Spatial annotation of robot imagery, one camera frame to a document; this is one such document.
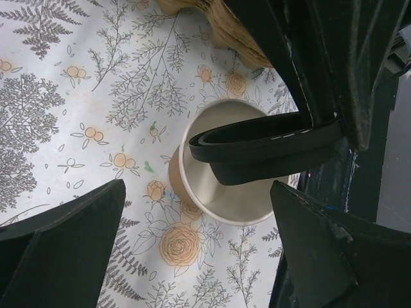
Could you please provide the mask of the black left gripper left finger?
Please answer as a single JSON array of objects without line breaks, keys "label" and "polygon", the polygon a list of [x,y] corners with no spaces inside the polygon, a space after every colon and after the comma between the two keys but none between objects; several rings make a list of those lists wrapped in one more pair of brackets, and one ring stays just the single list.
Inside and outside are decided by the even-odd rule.
[{"label": "black left gripper left finger", "polygon": [[1,227],[1,307],[96,307],[124,203],[112,180]]}]

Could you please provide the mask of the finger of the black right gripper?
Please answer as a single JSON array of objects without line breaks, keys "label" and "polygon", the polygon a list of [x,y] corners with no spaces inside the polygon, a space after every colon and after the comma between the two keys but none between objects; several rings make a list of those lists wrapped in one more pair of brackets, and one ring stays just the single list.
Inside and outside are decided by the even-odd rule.
[{"label": "finger of the black right gripper", "polygon": [[338,117],[353,149],[371,138],[374,93],[406,1],[227,1],[309,127]]}]

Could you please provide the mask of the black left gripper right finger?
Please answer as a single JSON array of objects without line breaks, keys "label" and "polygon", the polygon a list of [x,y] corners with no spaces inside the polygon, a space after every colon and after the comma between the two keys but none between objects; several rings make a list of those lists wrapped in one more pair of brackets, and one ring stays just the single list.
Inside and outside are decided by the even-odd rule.
[{"label": "black left gripper right finger", "polygon": [[278,181],[270,197],[283,245],[271,307],[410,306],[410,234]]}]

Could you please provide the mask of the black coffee cup lid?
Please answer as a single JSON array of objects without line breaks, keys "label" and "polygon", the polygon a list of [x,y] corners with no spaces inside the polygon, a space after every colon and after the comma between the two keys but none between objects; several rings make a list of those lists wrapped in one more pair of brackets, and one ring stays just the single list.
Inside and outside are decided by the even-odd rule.
[{"label": "black coffee cup lid", "polygon": [[302,115],[292,112],[207,130],[192,137],[189,148],[222,185],[240,185],[317,167],[333,156],[343,136],[337,118],[307,128]]}]

